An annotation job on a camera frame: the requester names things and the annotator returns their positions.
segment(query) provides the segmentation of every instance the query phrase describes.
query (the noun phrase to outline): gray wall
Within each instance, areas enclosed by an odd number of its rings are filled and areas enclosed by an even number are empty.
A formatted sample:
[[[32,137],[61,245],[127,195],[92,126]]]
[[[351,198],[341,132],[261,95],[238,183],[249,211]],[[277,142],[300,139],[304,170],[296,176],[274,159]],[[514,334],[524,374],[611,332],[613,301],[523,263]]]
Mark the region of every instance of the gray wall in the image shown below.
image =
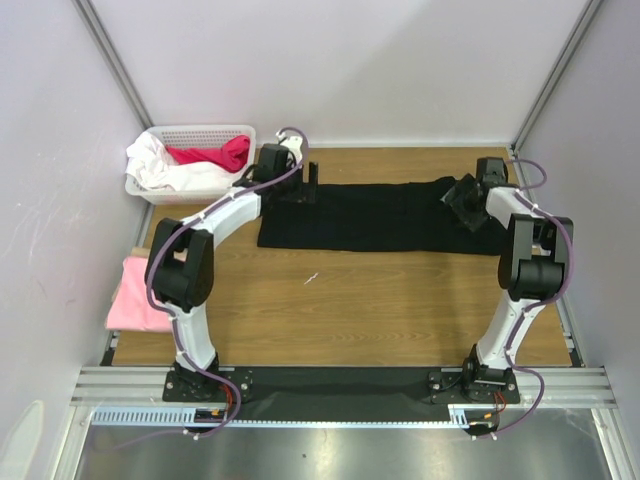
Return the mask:
[[[72,2],[0,2],[0,478],[15,478],[9,432],[36,400],[29,478],[45,478],[79,368],[104,346],[143,212],[123,189],[139,132]]]
[[[585,0],[94,3],[158,125],[390,146],[510,141]]]
[[[522,151],[541,205],[575,221],[569,300],[590,365],[605,365],[640,452],[640,2],[605,2]]]

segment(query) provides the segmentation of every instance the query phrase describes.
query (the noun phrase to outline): pink cloth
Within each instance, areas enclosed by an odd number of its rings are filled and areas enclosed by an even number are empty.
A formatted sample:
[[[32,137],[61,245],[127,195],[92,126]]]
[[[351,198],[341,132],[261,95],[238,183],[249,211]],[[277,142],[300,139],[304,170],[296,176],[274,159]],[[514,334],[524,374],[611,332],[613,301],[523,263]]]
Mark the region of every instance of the pink cloth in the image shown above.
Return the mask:
[[[229,140],[222,148],[187,148],[186,150],[181,150],[179,148],[166,147],[166,149],[180,165],[211,162],[224,168],[227,172],[237,173],[247,164],[250,143],[249,137],[240,135]]]
[[[166,313],[149,305],[144,283],[148,259],[127,257],[123,263],[122,281],[107,316],[109,330],[136,330],[142,332],[170,332]]]

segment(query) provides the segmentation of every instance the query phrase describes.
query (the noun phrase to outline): red cloth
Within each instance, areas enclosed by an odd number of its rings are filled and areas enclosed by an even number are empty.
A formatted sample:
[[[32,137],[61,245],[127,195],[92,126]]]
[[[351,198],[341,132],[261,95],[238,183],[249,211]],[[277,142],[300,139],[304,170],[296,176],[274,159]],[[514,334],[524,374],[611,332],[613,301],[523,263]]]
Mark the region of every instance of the red cloth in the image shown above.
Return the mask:
[[[222,148],[180,148],[166,147],[169,154],[179,165],[195,162],[211,162],[236,173],[242,170],[249,159],[249,137],[240,135],[225,143]]]

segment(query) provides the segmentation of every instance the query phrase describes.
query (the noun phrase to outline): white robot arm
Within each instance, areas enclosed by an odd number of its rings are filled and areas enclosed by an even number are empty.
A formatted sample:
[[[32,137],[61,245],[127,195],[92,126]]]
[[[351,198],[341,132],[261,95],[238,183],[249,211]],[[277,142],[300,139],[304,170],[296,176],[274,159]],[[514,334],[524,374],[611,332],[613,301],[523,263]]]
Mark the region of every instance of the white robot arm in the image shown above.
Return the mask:
[[[465,359],[459,379],[466,398],[491,401],[496,392],[515,390],[512,370],[522,340],[545,305],[566,289],[573,223],[542,211],[517,186],[509,185],[500,158],[479,159],[476,177],[466,175],[442,200],[472,231],[490,217],[507,230],[498,265],[502,297],[489,328]],[[430,386],[436,392],[443,390],[437,381]]]
[[[236,182],[225,197],[214,205],[180,221],[164,219],[156,229],[145,281],[151,281],[153,292],[168,311],[176,346],[176,363],[183,369],[197,371],[217,368],[218,357],[209,336],[206,298],[213,288],[213,257],[215,249],[245,223],[257,219],[265,201],[290,197],[295,201],[313,201],[317,185],[317,166],[309,164],[309,183],[302,182],[304,139],[300,136],[281,136],[278,144],[263,146],[258,164],[248,175]],[[275,182],[289,172],[285,181]],[[182,233],[172,245],[170,237],[186,225],[192,227]],[[174,253],[187,250],[184,262]],[[151,265],[162,258],[151,276]]]

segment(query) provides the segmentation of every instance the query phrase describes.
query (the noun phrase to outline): black cloth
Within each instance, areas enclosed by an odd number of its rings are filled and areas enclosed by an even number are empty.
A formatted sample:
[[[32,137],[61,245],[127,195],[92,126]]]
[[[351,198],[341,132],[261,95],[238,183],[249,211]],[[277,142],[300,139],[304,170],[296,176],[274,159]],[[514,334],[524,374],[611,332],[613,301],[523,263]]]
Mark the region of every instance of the black cloth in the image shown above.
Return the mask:
[[[275,202],[266,208],[258,246],[499,255],[506,232],[497,220],[472,233],[440,201],[455,182],[444,177],[401,185],[318,185],[314,204]]]

